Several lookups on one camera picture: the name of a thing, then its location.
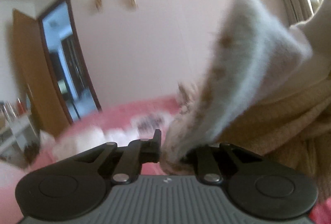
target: wall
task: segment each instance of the wall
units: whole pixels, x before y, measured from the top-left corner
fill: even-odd
[[[57,31],[43,22],[46,44],[49,50],[58,50],[61,46],[61,40]]]
[[[67,27],[64,27],[59,31],[59,37],[61,40],[67,38],[68,36],[72,35],[72,28],[71,25],[68,25]]]
[[[53,0],[36,0],[37,12]],[[72,0],[77,32],[102,106],[174,93],[199,77],[231,0]],[[282,0],[263,0],[287,24]]]
[[[33,0],[0,0],[0,100],[12,102],[24,91],[11,51],[13,8],[35,16]]]

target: wooden door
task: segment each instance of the wooden door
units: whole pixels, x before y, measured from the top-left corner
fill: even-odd
[[[29,90],[41,128],[57,136],[70,122],[53,85],[38,22],[13,10],[14,58]]]
[[[68,36],[61,43],[73,85],[75,86],[78,97],[80,97],[87,85],[84,79],[82,65],[75,49],[73,35]]]

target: doorway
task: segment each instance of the doorway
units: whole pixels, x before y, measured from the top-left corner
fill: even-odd
[[[53,84],[71,120],[100,110],[78,41],[70,0],[57,0],[38,21]]]

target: black mount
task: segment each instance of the black mount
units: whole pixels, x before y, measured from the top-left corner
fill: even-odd
[[[143,163],[157,163],[160,145],[160,130],[153,139],[127,147],[103,144],[26,175],[16,187],[16,200],[24,216],[80,217],[100,205],[113,186],[136,181]],[[261,219],[297,218],[317,200],[317,187],[307,176],[234,145],[198,148],[187,161],[202,184],[219,186],[235,206]]]

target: ribbed plastic surface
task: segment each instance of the ribbed plastic surface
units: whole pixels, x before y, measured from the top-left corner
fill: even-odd
[[[26,218],[22,224],[53,222]],[[277,223],[241,212],[219,187],[194,176],[139,176],[133,184],[116,186],[95,210],[63,224],[265,224]],[[306,218],[279,222],[312,224]]]

